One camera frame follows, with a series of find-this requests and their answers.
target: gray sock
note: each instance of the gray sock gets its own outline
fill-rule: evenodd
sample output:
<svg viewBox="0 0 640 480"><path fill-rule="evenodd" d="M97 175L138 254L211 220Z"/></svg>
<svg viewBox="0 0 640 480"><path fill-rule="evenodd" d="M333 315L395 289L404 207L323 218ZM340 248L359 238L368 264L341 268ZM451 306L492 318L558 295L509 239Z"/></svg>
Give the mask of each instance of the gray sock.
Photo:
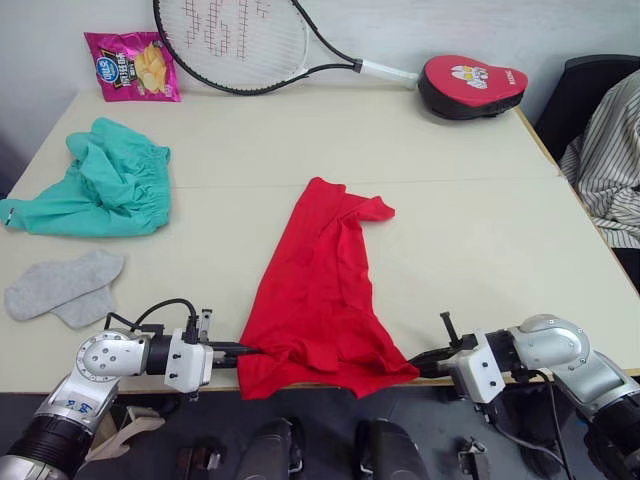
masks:
<svg viewBox="0 0 640 480"><path fill-rule="evenodd" d="M114 309L109 284L124 256L95 250L77 260L33 265L4 292L7 312L22 321L52 312L72 328L89 325Z"/></svg>

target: chips bag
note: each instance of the chips bag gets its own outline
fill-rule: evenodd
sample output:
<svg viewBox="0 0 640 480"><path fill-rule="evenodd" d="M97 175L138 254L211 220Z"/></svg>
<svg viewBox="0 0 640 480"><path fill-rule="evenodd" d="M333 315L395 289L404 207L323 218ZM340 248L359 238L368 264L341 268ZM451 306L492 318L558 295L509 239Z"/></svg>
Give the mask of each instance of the chips bag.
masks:
<svg viewBox="0 0 640 480"><path fill-rule="evenodd" d="M157 32L85 33L107 102L179 102L173 58Z"/></svg>

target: tennis racket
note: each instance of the tennis racket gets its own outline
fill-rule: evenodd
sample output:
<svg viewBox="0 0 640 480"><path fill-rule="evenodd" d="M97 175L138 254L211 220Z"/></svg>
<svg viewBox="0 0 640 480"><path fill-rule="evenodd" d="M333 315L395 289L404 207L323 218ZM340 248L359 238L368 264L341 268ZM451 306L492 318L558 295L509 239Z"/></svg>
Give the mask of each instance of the tennis racket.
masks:
<svg viewBox="0 0 640 480"><path fill-rule="evenodd" d="M408 88L418 78L342 53L320 34L298 0L154 0L153 13L176 62L225 92L267 93L328 69L374 75ZM311 32L339 63L307 65Z"/></svg>

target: wall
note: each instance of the wall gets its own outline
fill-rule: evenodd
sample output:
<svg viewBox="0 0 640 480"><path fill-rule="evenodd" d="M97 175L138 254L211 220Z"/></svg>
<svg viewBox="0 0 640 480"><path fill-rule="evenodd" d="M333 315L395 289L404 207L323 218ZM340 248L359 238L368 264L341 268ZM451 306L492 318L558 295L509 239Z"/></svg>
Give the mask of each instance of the wall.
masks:
<svg viewBox="0 0 640 480"><path fill-rule="evenodd" d="M356 56L417 71L431 56L461 53L524 70L530 87L523 108L534 121L566 59L594 53L640 54L638 0L303 3L324 35ZM150 0L3 0L0 172L17 178L74 93L97 88L83 31L154 29ZM312 81L361 79L329 72ZM183 83L195 85L190 79Z"/></svg>

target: white grip tape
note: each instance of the white grip tape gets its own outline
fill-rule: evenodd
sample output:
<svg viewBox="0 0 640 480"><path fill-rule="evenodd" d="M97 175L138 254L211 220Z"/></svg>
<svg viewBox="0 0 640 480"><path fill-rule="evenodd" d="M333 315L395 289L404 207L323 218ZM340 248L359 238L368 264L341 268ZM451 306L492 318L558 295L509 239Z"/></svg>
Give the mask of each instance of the white grip tape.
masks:
<svg viewBox="0 0 640 480"><path fill-rule="evenodd" d="M416 83L418 82L417 73L405 72L403 70L398 70L397 68L391 68L385 65L380 65L379 63L370 62L369 60L362 60L360 73L399 82L410 89L416 88Z"/></svg>

